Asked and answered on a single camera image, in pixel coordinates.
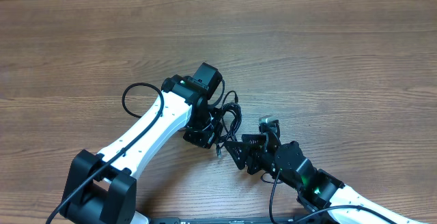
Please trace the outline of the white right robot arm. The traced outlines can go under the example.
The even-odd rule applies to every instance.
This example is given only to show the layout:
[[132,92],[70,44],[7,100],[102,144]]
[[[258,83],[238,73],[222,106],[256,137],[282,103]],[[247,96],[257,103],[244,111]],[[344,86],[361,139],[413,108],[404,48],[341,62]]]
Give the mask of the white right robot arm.
[[292,223],[310,219],[346,224],[416,222],[366,199],[351,186],[316,169],[298,142],[281,143],[271,129],[258,135],[242,135],[241,141],[226,141],[224,147],[239,169],[247,168],[249,174],[264,170],[274,178],[269,214],[278,181],[296,190],[297,201],[309,213]]

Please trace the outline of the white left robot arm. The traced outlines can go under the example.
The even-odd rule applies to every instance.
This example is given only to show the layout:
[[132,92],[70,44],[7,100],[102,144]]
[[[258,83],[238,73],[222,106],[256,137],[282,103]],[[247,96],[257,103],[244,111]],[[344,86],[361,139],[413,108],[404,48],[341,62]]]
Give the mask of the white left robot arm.
[[157,99],[119,139],[72,160],[61,203],[54,210],[73,223],[150,223],[136,209],[137,181],[179,130],[185,141],[210,148],[221,132],[220,111],[209,99],[224,80],[203,63],[192,76],[175,75],[153,86]]

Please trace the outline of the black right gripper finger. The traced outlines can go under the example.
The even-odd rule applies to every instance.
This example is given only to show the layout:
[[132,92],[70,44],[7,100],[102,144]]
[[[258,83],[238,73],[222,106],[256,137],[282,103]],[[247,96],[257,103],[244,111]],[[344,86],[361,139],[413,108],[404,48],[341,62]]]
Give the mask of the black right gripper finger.
[[264,134],[243,134],[242,142],[249,145],[264,145],[267,140],[267,136]]
[[225,142],[225,148],[233,158],[237,168],[242,170],[246,166],[246,160],[249,157],[250,145],[243,142]]

